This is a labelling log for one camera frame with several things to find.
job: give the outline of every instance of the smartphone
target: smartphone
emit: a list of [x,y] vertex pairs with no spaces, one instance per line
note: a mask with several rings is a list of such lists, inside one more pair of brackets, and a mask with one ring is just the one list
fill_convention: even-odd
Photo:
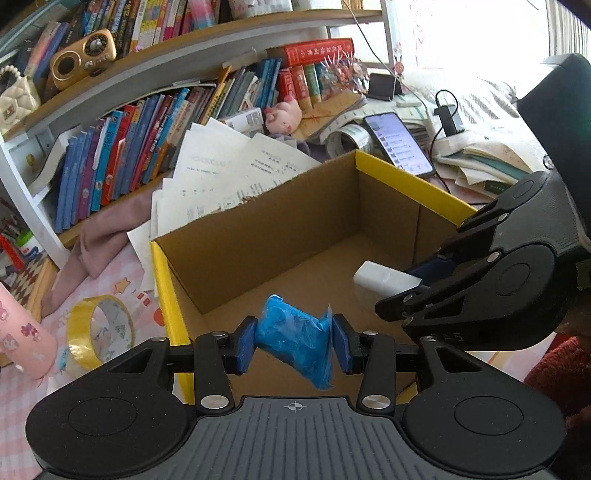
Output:
[[394,112],[367,116],[363,123],[392,165],[417,177],[435,173],[432,163]]

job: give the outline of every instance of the yellow tape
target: yellow tape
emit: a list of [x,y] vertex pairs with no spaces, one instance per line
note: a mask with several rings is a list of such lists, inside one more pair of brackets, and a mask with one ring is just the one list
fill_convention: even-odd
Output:
[[[96,309],[101,309],[109,322],[111,344],[101,355],[92,343],[91,325]],[[129,311],[118,298],[102,295],[84,299],[72,309],[67,325],[68,347],[76,362],[86,371],[100,367],[113,356],[129,350],[134,345],[134,328]]]

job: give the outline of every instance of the white object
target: white object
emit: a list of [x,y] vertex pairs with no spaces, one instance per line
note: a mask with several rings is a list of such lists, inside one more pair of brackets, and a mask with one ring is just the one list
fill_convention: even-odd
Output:
[[234,20],[293,10],[291,0],[230,0],[230,9]]
[[422,280],[413,275],[365,261],[355,272],[355,296],[362,305],[373,309],[376,302],[418,287]]
[[340,0],[291,0],[294,10],[316,10],[320,8],[342,9]]

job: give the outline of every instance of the paper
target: paper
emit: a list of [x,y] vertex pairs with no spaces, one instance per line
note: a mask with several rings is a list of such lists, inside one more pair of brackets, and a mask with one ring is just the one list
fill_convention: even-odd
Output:
[[143,223],[139,227],[127,232],[129,241],[134,247],[135,254],[138,256],[139,262],[144,269],[144,278],[139,286],[141,291],[153,290],[154,282],[154,267],[152,266],[152,252],[150,251],[150,220]]

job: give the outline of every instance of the pink plush pig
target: pink plush pig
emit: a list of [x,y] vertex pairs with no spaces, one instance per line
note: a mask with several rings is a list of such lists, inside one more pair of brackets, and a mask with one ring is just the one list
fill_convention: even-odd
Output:
[[265,125],[272,134],[291,135],[300,125],[301,108],[297,100],[286,95],[273,108],[265,109]]

